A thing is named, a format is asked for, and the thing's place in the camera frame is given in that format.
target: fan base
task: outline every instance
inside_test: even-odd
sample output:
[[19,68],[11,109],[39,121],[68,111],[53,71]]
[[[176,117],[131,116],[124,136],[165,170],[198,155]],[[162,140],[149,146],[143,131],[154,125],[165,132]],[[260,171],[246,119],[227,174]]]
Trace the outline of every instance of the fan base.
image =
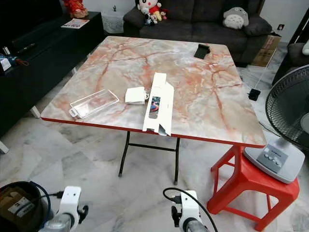
[[295,180],[305,159],[304,153],[282,138],[265,148],[247,147],[244,155],[263,172],[286,184]]

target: transparent plastic tray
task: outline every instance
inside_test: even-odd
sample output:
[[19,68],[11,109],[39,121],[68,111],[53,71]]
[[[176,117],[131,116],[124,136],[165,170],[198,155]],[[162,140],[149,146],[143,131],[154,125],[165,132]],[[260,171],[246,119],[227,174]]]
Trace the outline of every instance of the transparent plastic tray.
[[72,108],[69,110],[69,113],[72,117],[86,118],[117,102],[119,102],[119,98],[109,89],[104,89],[72,102],[70,104]]

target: black tv cabinet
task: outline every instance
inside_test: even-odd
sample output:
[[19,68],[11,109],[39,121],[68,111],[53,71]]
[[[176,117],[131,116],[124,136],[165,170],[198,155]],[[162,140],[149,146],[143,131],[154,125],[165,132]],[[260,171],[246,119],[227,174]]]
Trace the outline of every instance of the black tv cabinet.
[[104,40],[101,13],[89,12],[85,19],[90,22],[80,29],[59,27],[35,41],[36,47],[19,56],[30,65],[0,76],[0,138]]

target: cardboard box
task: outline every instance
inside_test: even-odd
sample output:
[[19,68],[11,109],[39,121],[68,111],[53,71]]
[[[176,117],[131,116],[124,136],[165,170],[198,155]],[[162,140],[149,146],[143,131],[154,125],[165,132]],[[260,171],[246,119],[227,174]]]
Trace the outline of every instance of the cardboard box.
[[0,197],[0,216],[23,228],[31,220],[35,205],[32,197],[19,187],[7,188]]
[[160,135],[171,135],[174,87],[166,81],[165,73],[155,73],[143,131],[148,129]]
[[262,49],[276,50],[280,40],[281,40],[281,36],[273,32],[267,36],[267,39]]
[[266,67],[276,50],[261,49],[251,65]]
[[258,52],[251,65],[266,67],[276,52],[281,36],[276,33],[268,35],[263,47]]

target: totoro plush toy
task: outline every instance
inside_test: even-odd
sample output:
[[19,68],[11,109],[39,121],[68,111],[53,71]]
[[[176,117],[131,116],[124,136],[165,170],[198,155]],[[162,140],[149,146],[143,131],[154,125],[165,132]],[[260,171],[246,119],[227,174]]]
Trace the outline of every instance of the totoro plush toy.
[[224,12],[223,25],[227,28],[241,29],[249,24],[248,14],[241,7],[233,7]]

